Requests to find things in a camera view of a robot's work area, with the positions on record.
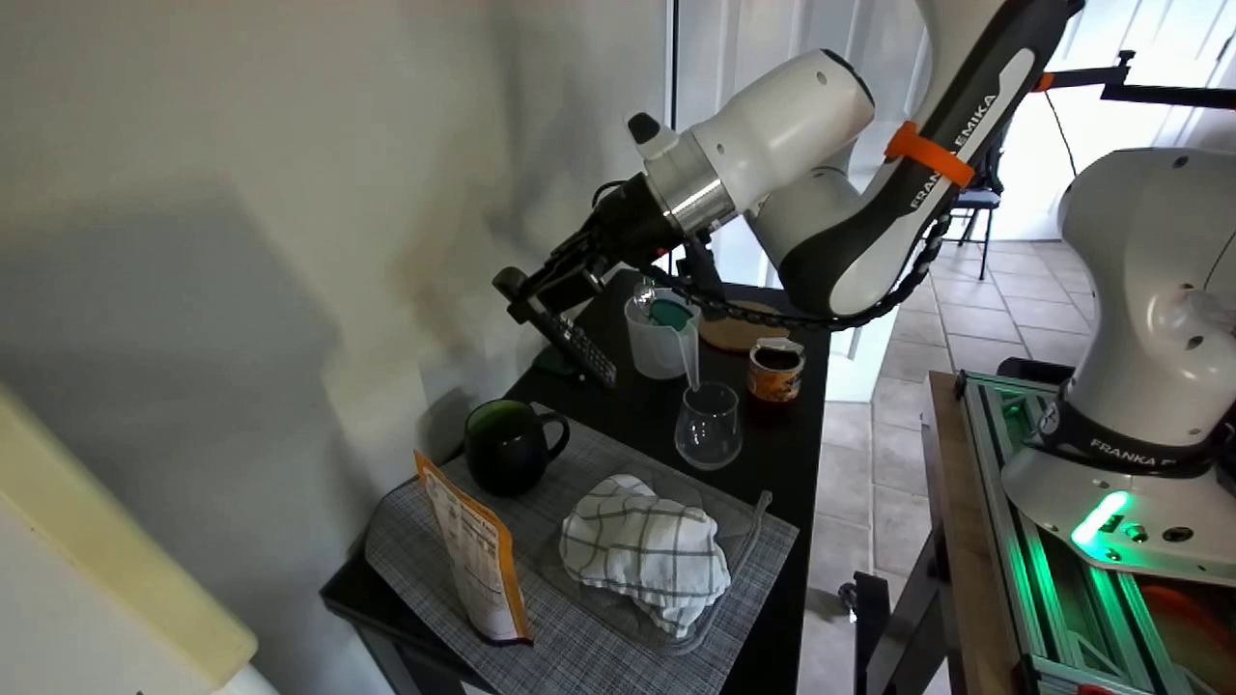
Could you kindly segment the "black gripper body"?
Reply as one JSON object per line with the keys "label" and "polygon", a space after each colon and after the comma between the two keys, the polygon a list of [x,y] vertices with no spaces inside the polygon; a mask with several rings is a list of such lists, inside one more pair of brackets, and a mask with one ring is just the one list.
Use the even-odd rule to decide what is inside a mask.
{"label": "black gripper body", "polygon": [[592,300],[610,265],[650,265],[679,242],[682,233],[654,197],[650,176],[635,174],[595,190],[582,229],[572,233],[540,271],[520,274],[516,265],[501,265],[495,291],[506,296],[510,318],[525,323],[533,310],[569,313]]}

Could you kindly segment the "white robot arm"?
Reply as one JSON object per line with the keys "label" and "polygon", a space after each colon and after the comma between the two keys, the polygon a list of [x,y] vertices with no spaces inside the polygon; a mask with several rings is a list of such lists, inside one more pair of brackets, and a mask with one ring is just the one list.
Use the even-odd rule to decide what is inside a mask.
{"label": "white robot arm", "polygon": [[[979,176],[1019,99],[1062,81],[1052,54],[1080,6],[918,0],[928,95],[885,135],[885,161],[863,190],[824,176],[878,116],[864,77],[832,50],[775,64],[688,131],[635,116],[640,170],[610,180],[540,271],[506,265],[495,291],[582,373],[613,383],[617,368],[569,313],[617,264],[650,271],[679,252],[672,291],[731,318],[738,305],[706,235],[744,217],[789,291],[789,323],[864,323],[922,282],[932,224]],[[1098,331],[1001,485],[1098,567],[1232,584],[1236,493],[1207,444],[1236,405],[1236,159],[1113,152],[1073,174],[1058,221],[1098,286]]]}

